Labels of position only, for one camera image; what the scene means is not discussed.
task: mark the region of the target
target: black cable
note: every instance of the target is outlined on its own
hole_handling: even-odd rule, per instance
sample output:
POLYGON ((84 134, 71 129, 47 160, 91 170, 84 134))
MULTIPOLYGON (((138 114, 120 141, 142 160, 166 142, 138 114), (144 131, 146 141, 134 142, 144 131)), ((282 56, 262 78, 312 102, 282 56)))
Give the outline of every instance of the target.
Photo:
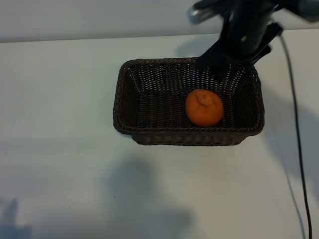
POLYGON ((294 105, 294 110, 295 110, 295 122, 296 122, 296 133, 297 133, 298 152, 299 152, 300 173, 301 173, 301 179, 303 182, 304 200, 305 200, 305 207, 306 207, 306 212, 307 212, 308 228, 309 228, 309 239, 312 239, 313 232, 312 232, 311 218, 310 218, 308 199, 307 199, 307 190, 306 190, 306 181, 305 181, 305 173, 304 173, 303 154, 302 154, 301 140, 300 140, 298 106, 297 106, 297 97, 296 97, 296 92, 295 92, 294 74, 293 74, 292 63, 290 60, 288 47, 287 47, 285 39, 282 35, 280 36, 280 41, 281 41, 281 44, 283 45, 283 49, 284 49, 286 59, 287 59, 289 76, 290 76, 290 83, 291 83, 291 90, 293 93, 293 105, 294 105))

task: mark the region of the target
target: white tabletop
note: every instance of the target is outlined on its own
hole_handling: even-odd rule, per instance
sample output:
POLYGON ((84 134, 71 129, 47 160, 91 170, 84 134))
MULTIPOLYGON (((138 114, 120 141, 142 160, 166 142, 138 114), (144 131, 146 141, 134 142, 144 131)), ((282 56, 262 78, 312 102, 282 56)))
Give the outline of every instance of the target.
MULTIPOLYGON (((319 30, 284 36, 319 238, 319 30)), ((217 37, 0 44, 0 238, 302 239, 301 220, 307 236, 278 39, 256 64, 266 110, 261 134, 238 146, 142 146, 113 128, 124 62, 198 56, 217 37)))

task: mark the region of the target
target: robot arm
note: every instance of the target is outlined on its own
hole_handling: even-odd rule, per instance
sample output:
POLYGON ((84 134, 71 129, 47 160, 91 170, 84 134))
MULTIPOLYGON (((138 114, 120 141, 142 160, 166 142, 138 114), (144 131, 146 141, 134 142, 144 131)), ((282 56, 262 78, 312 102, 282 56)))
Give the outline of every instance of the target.
POLYGON ((273 12, 287 8, 302 18, 319 21, 319 0, 202 0, 188 12, 199 24, 215 15, 224 18, 220 39, 198 60, 200 67, 227 64, 253 66, 270 53, 268 45, 283 31, 277 23, 268 24, 273 12))

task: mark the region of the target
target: basket rim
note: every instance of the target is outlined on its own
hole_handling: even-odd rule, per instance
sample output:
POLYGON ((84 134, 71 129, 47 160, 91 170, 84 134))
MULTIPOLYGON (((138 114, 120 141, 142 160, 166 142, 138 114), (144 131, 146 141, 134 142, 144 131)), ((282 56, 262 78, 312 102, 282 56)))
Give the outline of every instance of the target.
MULTIPOLYGON (((132 65, 137 64, 156 64, 160 65, 163 63, 170 63, 170 64, 176 64, 176 63, 185 63, 185 62, 195 62, 198 59, 198 57, 190 57, 190 58, 161 58, 161 59, 135 59, 125 62, 119 72, 118 76, 118 82, 116 86, 116 93, 115 93, 115 99, 117 96, 121 95, 122 93, 122 86, 124 84, 124 81, 122 80, 123 75, 127 73, 127 68, 132 65)), ((253 70, 254 73, 258 76, 258 73, 255 69, 255 67, 252 67, 250 70, 253 70)), ((247 133, 247 136, 253 136, 259 134, 263 127, 264 127, 264 104, 262 99, 262 93, 261 93, 261 82, 259 77, 257 77, 258 80, 256 82, 251 81, 250 84, 255 84, 256 89, 258 89, 257 92, 255 92, 255 103, 259 105, 257 107, 257 120, 253 127, 250 128, 223 128, 223 127, 132 127, 125 125, 120 118, 116 117, 116 112, 119 111, 120 108, 120 102, 118 100, 114 101, 114 108, 113 108, 113 126, 114 128, 123 134, 128 135, 141 135, 141 134, 193 134, 196 133, 198 135, 204 135, 204 134, 240 134, 247 133)))

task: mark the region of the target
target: wicker basket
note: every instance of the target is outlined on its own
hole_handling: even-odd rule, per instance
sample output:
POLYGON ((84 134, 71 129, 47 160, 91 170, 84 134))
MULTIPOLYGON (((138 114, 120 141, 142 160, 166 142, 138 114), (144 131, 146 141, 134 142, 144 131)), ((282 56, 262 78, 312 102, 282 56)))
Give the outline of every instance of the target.
POLYGON ((229 65, 220 75, 200 70, 196 58, 139 59, 120 69, 113 109, 114 127, 139 144, 236 145, 264 127, 261 83, 255 68, 229 65), (194 89, 215 92, 224 116, 213 127, 193 125, 185 100, 194 89))

